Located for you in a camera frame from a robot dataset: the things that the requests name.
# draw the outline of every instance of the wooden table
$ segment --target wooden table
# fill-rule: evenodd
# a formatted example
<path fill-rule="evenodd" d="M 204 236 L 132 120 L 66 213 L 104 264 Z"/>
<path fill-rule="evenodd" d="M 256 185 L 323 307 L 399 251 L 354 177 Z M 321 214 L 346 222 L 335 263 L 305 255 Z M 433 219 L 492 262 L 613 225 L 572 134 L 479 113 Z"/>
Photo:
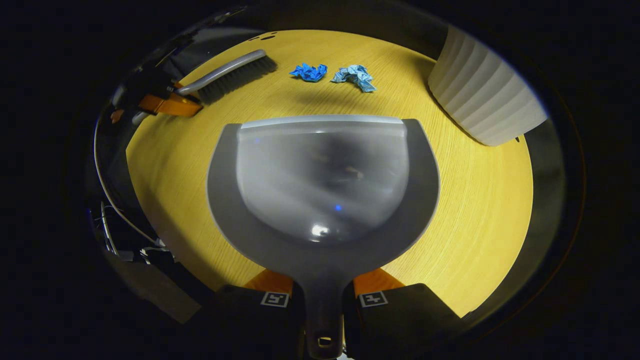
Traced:
<path fill-rule="evenodd" d="M 279 68 L 205 107 L 192 118 L 149 117 L 127 148 L 142 208 L 176 258 L 212 289 L 242 285 L 262 267 L 234 250 L 215 226 L 205 176 L 225 124 L 310 114 L 418 119 L 440 167 L 440 203 L 422 238 L 383 267 L 405 284 L 423 282 L 456 314 L 480 305 L 511 268 L 529 226 L 533 183 L 523 136 L 487 147 L 466 135 L 427 93 L 432 59 L 375 38 L 321 30 L 278 31 L 221 53 L 186 76 L 187 84 L 240 55 L 264 49 Z M 322 63 L 318 83 L 294 79 L 296 65 Z M 365 65 L 378 90 L 331 83 L 339 67 Z"/>

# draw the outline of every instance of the white ribbed container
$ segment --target white ribbed container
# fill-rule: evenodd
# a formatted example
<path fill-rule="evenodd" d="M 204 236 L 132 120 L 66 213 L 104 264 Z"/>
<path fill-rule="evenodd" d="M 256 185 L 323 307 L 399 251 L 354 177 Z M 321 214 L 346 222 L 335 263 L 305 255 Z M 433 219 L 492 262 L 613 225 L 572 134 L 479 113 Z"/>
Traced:
<path fill-rule="evenodd" d="M 547 119 L 533 91 L 509 64 L 451 25 L 428 83 L 451 118 L 485 145 L 506 143 Z"/>

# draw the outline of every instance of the hole in handle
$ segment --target hole in handle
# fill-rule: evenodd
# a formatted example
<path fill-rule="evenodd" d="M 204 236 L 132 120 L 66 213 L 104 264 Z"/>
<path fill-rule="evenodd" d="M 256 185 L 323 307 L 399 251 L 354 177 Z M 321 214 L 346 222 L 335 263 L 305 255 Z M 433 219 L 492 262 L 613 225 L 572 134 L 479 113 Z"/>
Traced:
<path fill-rule="evenodd" d="M 320 338 L 318 338 L 318 346 L 321 348 L 327 348 L 330 347 L 332 343 L 331 338 L 327 337 L 327 336 L 322 336 Z"/>

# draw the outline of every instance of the dark blue crumpled paper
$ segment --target dark blue crumpled paper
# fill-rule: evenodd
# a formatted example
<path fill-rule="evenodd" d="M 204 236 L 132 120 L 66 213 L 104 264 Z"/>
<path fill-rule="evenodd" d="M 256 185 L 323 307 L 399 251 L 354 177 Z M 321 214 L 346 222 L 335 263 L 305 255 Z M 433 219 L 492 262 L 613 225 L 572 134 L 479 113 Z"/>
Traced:
<path fill-rule="evenodd" d="M 320 64 L 316 69 L 313 66 L 309 66 L 306 63 L 302 63 L 302 66 L 296 66 L 296 70 L 290 72 L 293 76 L 299 76 L 304 81 L 311 81 L 317 83 L 318 80 L 326 74 L 326 65 Z"/>
<path fill-rule="evenodd" d="M 332 79 L 334 83 L 342 83 L 345 81 L 355 83 L 363 92 L 377 90 L 375 86 L 371 85 L 371 80 L 373 80 L 373 77 L 369 75 L 367 68 L 362 65 L 341 67 Z"/>

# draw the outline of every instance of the hand brush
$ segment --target hand brush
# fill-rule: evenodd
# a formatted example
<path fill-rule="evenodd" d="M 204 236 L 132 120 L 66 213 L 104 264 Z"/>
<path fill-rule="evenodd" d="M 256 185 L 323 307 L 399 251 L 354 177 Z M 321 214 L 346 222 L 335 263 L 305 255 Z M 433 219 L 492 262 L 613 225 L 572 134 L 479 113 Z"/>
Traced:
<path fill-rule="evenodd" d="M 252 51 L 213 70 L 193 83 L 176 89 L 178 95 L 198 92 L 200 100 L 210 104 L 231 91 L 276 70 L 278 65 L 264 50 Z"/>

